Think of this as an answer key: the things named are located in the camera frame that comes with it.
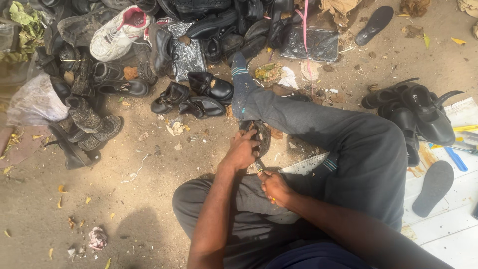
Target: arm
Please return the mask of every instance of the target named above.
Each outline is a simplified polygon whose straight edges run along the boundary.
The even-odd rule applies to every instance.
[[[265,171],[258,176],[271,203],[303,217],[374,267],[452,269],[373,217],[300,195],[287,186],[279,173]]]
[[[188,269],[219,269],[223,268],[224,247],[226,246],[229,201],[231,197],[234,175],[239,169],[251,165],[257,151],[252,148],[260,143],[250,138],[257,131],[246,133],[240,130],[231,138],[231,146],[224,159],[217,166],[214,182],[206,196],[199,213],[196,227],[191,240]]]

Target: white plastic bag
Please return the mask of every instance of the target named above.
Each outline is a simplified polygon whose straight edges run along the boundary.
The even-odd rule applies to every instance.
[[[53,89],[50,76],[42,73],[14,94],[7,110],[7,125],[48,125],[49,121],[68,117],[68,109]]]

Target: person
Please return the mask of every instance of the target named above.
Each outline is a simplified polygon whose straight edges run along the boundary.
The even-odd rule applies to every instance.
[[[452,268],[400,234],[406,148],[400,129],[372,113],[293,101],[256,86],[234,55],[232,111],[330,151],[309,175],[236,178],[259,155],[239,130],[214,179],[173,195],[191,238],[189,269]]]

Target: dirt ground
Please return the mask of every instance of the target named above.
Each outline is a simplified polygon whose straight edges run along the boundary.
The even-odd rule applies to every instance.
[[[356,22],[341,38],[351,42],[348,38],[355,37],[366,24],[359,21],[361,17],[370,17],[381,5],[398,10],[399,2],[382,0],[360,10]],[[309,86],[309,93],[312,83],[317,89],[334,88],[344,93],[345,102],[334,103],[334,107],[344,109],[367,111],[359,104],[368,93],[368,85],[386,87],[414,77],[419,77],[419,82],[438,96],[451,90],[465,92],[445,105],[469,96],[478,100],[478,41],[470,30],[476,21],[459,11],[455,0],[434,0],[423,18],[394,16],[386,29],[366,46],[343,52],[341,61],[331,64],[334,72],[319,70],[318,83],[306,80],[301,74],[300,60],[278,58],[276,53],[272,62],[291,68],[297,84],[302,89]],[[321,26],[321,22],[313,18],[309,25]],[[407,25],[424,27],[431,40],[429,50],[423,39],[405,38],[401,29]],[[467,43],[458,45],[451,37]],[[370,52],[377,57],[371,58]],[[270,53],[264,49],[253,59],[251,74],[267,63],[269,57]],[[230,81],[230,70],[225,64],[214,66],[212,73]],[[173,214],[172,195],[189,179],[216,171],[228,149],[229,138],[238,127],[234,118],[198,120],[188,115],[182,121],[191,130],[180,136],[170,135],[164,120],[150,111],[151,102],[167,84],[169,80],[161,78],[150,96],[125,97],[131,106],[118,103],[118,97],[107,98],[103,113],[122,116],[125,124],[99,150],[93,167],[68,171],[62,150],[48,146],[16,165],[8,176],[0,175],[0,228],[11,235],[11,238],[0,235],[0,268],[104,268],[108,258],[112,269],[186,268],[190,240]],[[166,116],[174,119],[178,113],[173,111]],[[139,142],[144,132],[149,137]],[[194,135],[198,139],[188,142]],[[291,140],[297,145],[294,149],[288,146]],[[178,143],[182,150],[174,149]],[[156,146],[161,151],[158,155],[155,155]],[[263,162],[266,166],[286,167],[315,155],[316,149],[290,137],[272,139]],[[131,179],[130,174],[141,167],[141,160],[147,154],[137,178],[121,183]],[[68,191],[63,193],[62,208],[57,207],[59,185]],[[68,217],[76,222],[73,230],[67,223]],[[71,245],[77,249],[86,246],[88,233],[95,226],[105,229],[108,245],[94,253],[87,247],[86,257],[69,259],[67,249]],[[48,257],[51,248],[53,260]]]

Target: hand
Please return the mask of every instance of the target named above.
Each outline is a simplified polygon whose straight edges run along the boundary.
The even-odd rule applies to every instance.
[[[261,189],[266,193],[271,203],[286,207],[291,194],[295,192],[287,186],[282,175],[264,170],[264,172],[259,172],[257,176],[262,180]]]
[[[257,132],[257,130],[239,130],[235,137],[231,138],[231,146],[219,166],[233,168],[235,172],[240,169],[245,169],[253,164],[259,156],[258,151],[252,151],[261,143],[259,141],[252,141],[250,138]]]

